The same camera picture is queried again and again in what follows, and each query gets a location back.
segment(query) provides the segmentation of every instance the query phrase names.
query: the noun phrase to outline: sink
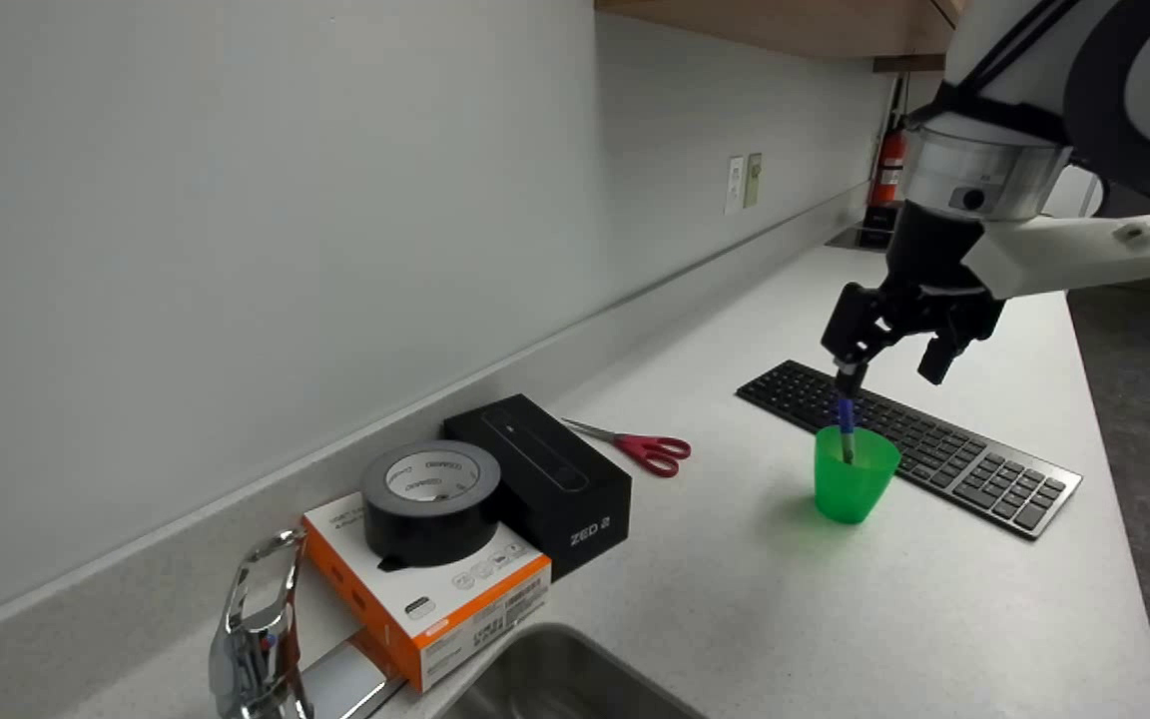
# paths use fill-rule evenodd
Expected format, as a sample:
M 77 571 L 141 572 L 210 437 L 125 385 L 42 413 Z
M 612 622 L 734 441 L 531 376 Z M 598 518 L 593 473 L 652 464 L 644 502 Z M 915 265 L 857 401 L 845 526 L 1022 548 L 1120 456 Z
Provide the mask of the sink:
M 703 719 L 562 625 L 516 636 L 439 719 Z

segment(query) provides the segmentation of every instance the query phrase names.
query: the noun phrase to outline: duct tape roll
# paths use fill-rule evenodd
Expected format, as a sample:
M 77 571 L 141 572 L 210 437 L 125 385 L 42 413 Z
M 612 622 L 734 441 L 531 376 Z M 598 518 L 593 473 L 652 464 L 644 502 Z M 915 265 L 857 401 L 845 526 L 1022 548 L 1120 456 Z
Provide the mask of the duct tape roll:
M 496 531 L 488 499 L 499 464 L 480 446 L 423 442 L 388 451 L 361 474 L 367 545 L 381 568 L 465 559 Z

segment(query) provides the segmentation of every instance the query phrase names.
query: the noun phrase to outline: pen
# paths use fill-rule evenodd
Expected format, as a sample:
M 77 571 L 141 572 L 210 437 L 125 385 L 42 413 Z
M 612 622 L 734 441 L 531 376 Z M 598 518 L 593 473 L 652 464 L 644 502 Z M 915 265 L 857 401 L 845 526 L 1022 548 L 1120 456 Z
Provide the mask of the pen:
M 836 426 L 841 428 L 841 458 L 846 465 L 854 460 L 854 401 L 836 398 Z

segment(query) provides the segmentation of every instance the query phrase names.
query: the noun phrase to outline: white countertop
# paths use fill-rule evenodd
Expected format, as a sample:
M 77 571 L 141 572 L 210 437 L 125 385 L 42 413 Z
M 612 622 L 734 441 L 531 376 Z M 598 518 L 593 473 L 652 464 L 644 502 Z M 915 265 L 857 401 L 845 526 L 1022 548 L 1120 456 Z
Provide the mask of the white countertop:
M 550 405 L 695 451 L 662 480 L 601 446 L 634 476 L 629 541 L 524 625 L 574 625 L 708 719 L 1150 718 L 1150 632 L 1063 295 L 1011 300 L 943 387 L 917 374 L 925 337 L 866 381 L 1082 473 L 1036 542 L 903 480 L 866 523 L 831 523 L 813 507 L 813 438 L 735 397 L 782 360 L 827 372 L 836 291 L 882 273 L 877 254 L 808 252 Z M 379 716 L 437 714 L 507 641 Z

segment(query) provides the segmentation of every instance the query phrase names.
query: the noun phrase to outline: chrome faucet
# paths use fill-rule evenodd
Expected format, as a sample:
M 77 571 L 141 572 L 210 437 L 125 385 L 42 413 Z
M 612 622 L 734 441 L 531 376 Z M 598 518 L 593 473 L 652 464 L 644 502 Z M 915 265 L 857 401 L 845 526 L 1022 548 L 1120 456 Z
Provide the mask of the chrome faucet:
M 392 665 L 375 653 L 366 632 L 339 642 L 301 674 L 296 586 L 302 549 L 305 529 L 288 529 L 256 543 L 238 565 L 210 641 L 210 691 L 221 719 L 363 719 L 404 683 Z M 273 604 L 247 610 L 252 569 L 286 554 L 291 560 L 279 573 Z

